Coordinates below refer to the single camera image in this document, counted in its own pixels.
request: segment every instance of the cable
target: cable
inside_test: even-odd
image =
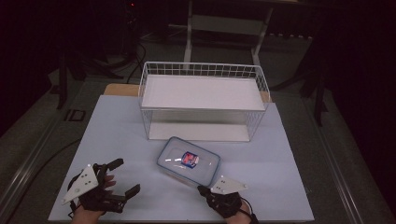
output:
[[[127,65],[128,63],[132,63],[133,62],[133,54],[127,54],[126,57],[117,63],[110,63],[110,64],[103,64],[102,66],[105,68],[109,68],[109,69],[114,69],[114,68],[120,68],[124,65]]]
[[[145,48],[142,44],[140,44],[140,43],[138,43],[138,45],[143,49],[143,56],[142,56],[142,58],[140,59],[140,58],[139,58],[139,55],[136,53],[137,65],[136,65],[136,67],[134,68],[134,70],[131,72],[131,74],[128,76],[128,78],[127,78],[127,80],[126,80],[126,84],[129,84],[129,81],[130,81],[131,77],[134,75],[134,72],[136,71],[136,69],[137,69],[138,67],[140,67],[140,70],[143,71],[143,69],[142,69],[142,62],[143,62],[143,61],[145,60],[145,58],[146,58],[146,48]]]
[[[245,214],[246,216],[250,217],[250,220],[251,220],[250,223],[251,224],[259,223],[259,221],[256,218],[256,215],[253,213],[253,207],[251,206],[250,202],[248,200],[242,198],[242,197],[240,197],[240,199],[243,200],[247,204],[248,209],[249,209],[249,213],[244,211],[244,210],[242,210],[241,208],[239,208],[238,211],[243,213],[243,214]]]
[[[53,160],[53,158],[55,158],[56,156],[58,156],[61,152],[63,152],[64,150],[66,150],[67,148],[73,146],[75,143],[81,141],[81,138],[67,144],[66,146],[62,147],[61,149],[59,149],[57,152],[55,152],[51,157],[49,157],[44,163],[43,165],[41,165],[41,167],[37,170],[37,172],[35,173],[35,175],[32,177],[30,183],[27,185],[26,189],[24,190],[24,193],[22,194],[22,196],[20,197],[17,205],[15,206],[14,210],[12,211],[11,215],[8,218],[7,223],[9,223],[9,221],[14,217],[15,213],[17,212],[19,206],[21,205],[21,202],[23,200],[23,198],[26,196],[27,191],[29,190],[30,187],[32,187],[33,183],[35,182],[35,179],[38,177],[38,175],[43,171],[43,169],[50,163],[50,161]]]
[[[126,65],[125,67],[123,67],[123,68],[120,68],[119,70],[115,70],[115,71],[113,71],[113,73],[115,73],[115,74],[117,75],[118,73],[120,73],[120,72],[124,71],[125,69],[128,69],[128,68],[130,68],[130,67],[131,67],[133,64],[134,64],[134,62],[131,62],[131,63],[129,63],[128,65]]]
[[[75,208],[74,211],[76,211],[76,210],[79,209],[80,207],[81,207],[81,204],[79,204],[78,206],[76,206],[76,208]],[[72,211],[72,212],[70,212],[69,214],[67,214],[67,216],[73,219],[72,214],[74,214],[74,211]]]

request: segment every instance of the white table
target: white table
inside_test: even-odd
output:
[[[270,104],[249,143],[193,142],[221,156],[219,175],[246,183],[241,192],[259,221],[313,220],[304,186],[295,164],[275,104]],[[123,158],[114,170],[115,194],[135,184],[141,191],[125,205],[123,213],[106,213],[105,221],[219,222],[222,218],[206,205],[196,188],[161,172],[156,160],[165,141],[148,140],[136,97],[100,97],[75,158],[49,215],[50,221],[69,221],[62,198],[71,178],[87,164]]]

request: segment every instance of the human hand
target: human hand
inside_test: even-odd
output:
[[[116,181],[113,180],[114,175],[105,176],[104,189],[116,185]],[[84,206],[78,202],[78,207],[74,212],[72,224],[93,224],[97,223],[99,217],[104,213],[104,211],[90,211],[84,209]]]

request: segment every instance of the black cable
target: black cable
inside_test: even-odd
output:
[[[249,208],[249,210],[250,210],[250,214],[253,214],[253,207],[251,206],[251,204],[249,203],[249,201],[246,200],[246,199],[244,199],[244,198],[242,198],[242,197],[241,197],[241,199],[242,199],[245,203],[247,203],[248,208]]]
[[[125,67],[120,68],[119,70],[113,70],[112,72],[113,72],[114,74],[116,74],[116,75],[119,75],[120,72],[122,72],[122,71],[124,71],[124,70],[130,68],[132,65],[134,65],[134,63],[135,63],[135,62],[130,62],[130,63],[129,63],[128,65],[126,65]],[[103,76],[88,75],[88,77],[103,77]]]
[[[125,65],[127,65],[128,63],[133,63],[133,54],[127,54],[125,56],[125,58],[117,63],[109,63],[109,64],[103,64],[102,66],[108,69],[115,69],[115,68],[120,68],[123,67]]]
[[[7,223],[9,223],[9,221],[14,217],[15,213],[17,212],[19,206],[21,205],[21,202],[23,200],[23,198],[26,196],[27,191],[29,190],[30,187],[32,187],[32,184],[35,182],[35,179],[38,177],[38,175],[43,171],[44,167],[46,167],[50,161],[52,161],[53,158],[55,158],[57,155],[59,155],[61,152],[63,152],[64,150],[66,150],[67,148],[73,146],[75,143],[81,141],[81,138],[67,144],[66,146],[62,147],[61,149],[59,149],[57,152],[55,152],[51,157],[49,157],[44,163],[43,165],[41,165],[41,167],[37,170],[37,172],[35,173],[35,175],[32,177],[30,183],[27,185],[26,189],[24,190],[22,196],[20,197],[18,204],[15,206],[14,210],[12,211],[11,215],[9,216]]]
[[[129,81],[130,81],[131,77],[134,75],[134,72],[136,71],[136,69],[137,69],[138,67],[140,67],[140,70],[143,70],[143,69],[142,69],[142,62],[143,62],[143,61],[145,60],[145,58],[146,58],[146,48],[145,48],[142,44],[140,44],[140,43],[138,43],[138,45],[143,49],[143,56],[142,56],[142,58],[140,59],[140,58],[139,58],[139,55],[136,53],[137,65],[136,65],[136,67],[134,68],[134,70],[131,72],[131,74],[128,76],[128,78],[127,78],[127,80],[126,80],[126,84],[129,84]]]
[[[243,214],[245,214],[246,216],[248,216],[248,217],[250,218],[250,220],[252,219],[252,218],[251,218],[251,215],[250,215],[249,213],[245,212],[244,210],[242,210],[242,209],[239,208],[238,211],[241,212],[241,213],[243,213]]]
[[[80,208],[80,207],[81,207],[81,204],[77,205],[76,208],[75,208],[74,210],[72,209],[72,211],[71,211],[69,214],[67,214],[67,216],[73,219],[72,214],[74,214],[75,211],[76,211],[78,208]]]

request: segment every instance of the white wire basket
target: white wire basket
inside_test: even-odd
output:
[[[248,142],[271,103],[262,68],[147,62],[139,104],[148,139]]]

